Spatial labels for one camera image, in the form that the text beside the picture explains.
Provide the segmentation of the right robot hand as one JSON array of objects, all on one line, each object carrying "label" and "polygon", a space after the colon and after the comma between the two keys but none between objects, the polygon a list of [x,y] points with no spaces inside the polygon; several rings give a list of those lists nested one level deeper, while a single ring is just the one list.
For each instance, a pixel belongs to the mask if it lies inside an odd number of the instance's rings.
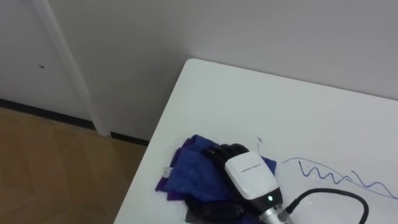
[{"label": "right robot hand", "polygon": [[208,223],[232,223],[244,215],[261,221],[281,210],[282,193],[263,158],[241,144],[222,144],[202,152],[218,169],[231,200],[185,199],[189,214]]}]

